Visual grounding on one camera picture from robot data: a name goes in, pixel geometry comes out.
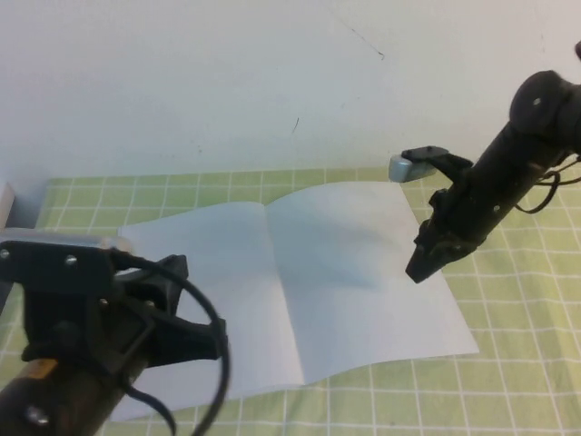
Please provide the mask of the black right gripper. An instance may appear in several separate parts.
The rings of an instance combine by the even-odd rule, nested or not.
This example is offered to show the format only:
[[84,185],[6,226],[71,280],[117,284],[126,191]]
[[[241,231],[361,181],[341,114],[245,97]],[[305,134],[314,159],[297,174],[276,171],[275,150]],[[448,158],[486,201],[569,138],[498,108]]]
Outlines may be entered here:
[[428,204],[432,215],[419,227],[406,267],[414,283],[427,280],[446,264],[473,253],[487,238],[479,228],[474,204],[451,188],[435,191]]

